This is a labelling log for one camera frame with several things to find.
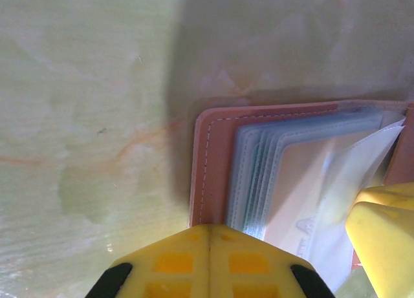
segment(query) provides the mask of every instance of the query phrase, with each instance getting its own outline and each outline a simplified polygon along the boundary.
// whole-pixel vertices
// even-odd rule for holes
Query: marble surface
[[[208,107],[413,97],[414,0],[0,0],[0,297],[184,229]]]

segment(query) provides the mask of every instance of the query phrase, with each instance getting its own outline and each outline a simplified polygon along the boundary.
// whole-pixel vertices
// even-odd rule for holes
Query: white stitching
[[[204,176],[202,179],[202,187],[201,187],[201,206],[200,206],[200,223],[201,223],[201,219],[202,219],[202,207],[204,205],[204,187],[206,185],[206,175],[207,175],[207,159],[208,159],[208,146],[209,146],[209,142],[210,142],[210,131],[212,129],[212,125],[215,122],[220,122],[223,120],[237,120],[237,119],[245,119],[245,118],[268,118],[268,117],[282,117],[282,116],[301,116],[301,115],[310,115],[310,114],[321,114],[321,113],[325,113],[325,112],[334,112],[337,111],[337,109],[329,109],[329,110],[324,110],[324,111],[313,111],[313,112],[295,112],[295,113],[290,113],[290,114],[276,114],[276,115],[260,115],[260,116],[243,116],[243,117],[233,117],[233,118],[219,118],[219,119],[215,119],[212,120],[212,122],[210,122],[210,124],[208,125],[208,130],[207,130],[207,142],[206,142],[206,152],[204,154],[205,157],[205,161],[204,161]]]

